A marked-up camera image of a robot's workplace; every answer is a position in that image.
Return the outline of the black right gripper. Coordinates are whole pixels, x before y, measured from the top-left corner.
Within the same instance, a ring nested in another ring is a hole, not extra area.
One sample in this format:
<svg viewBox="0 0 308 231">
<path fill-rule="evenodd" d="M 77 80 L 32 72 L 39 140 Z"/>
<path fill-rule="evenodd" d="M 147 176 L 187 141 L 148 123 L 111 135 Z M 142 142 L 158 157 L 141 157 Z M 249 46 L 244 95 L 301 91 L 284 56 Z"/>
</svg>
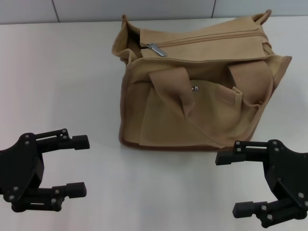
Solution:
<svg viewBox="0 0 308 231">
<path fill-rule="evenodd" d="M 264 228 L 304 218 L 304 209 L 308 208 L 307 153 L 292 151 L 279 140 L 235 141 L 233 147 L 217 152 L 217 166 L 244 161 L 269 167 L 265 179 L 277 200 L 236 203 L 232 211 L 235 218 L 255 215 Z"/>
</svg>

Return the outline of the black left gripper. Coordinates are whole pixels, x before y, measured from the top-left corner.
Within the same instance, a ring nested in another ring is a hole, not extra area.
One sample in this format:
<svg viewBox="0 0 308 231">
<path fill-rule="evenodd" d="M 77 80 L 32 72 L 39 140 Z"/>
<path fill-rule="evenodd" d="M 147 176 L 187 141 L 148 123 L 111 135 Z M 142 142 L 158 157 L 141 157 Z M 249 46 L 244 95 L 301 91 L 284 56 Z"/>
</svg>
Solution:
<svg viewBox="0 0 308 231">
<path fill-rule="evenodd" d="M 44 171 L 39 151 L 89 148 L 87 135 L 70 137 L 65 128 L 21 135 L 12 147 L 0 152 L 0 193 L 4 200 L 17 200 L 12 202 L 12 210 L 17 213 L 26 210 L 61 211 L 66 197 L 81 198 L 87 195 L 85 183 L 38 188 Z"/>
</svg>

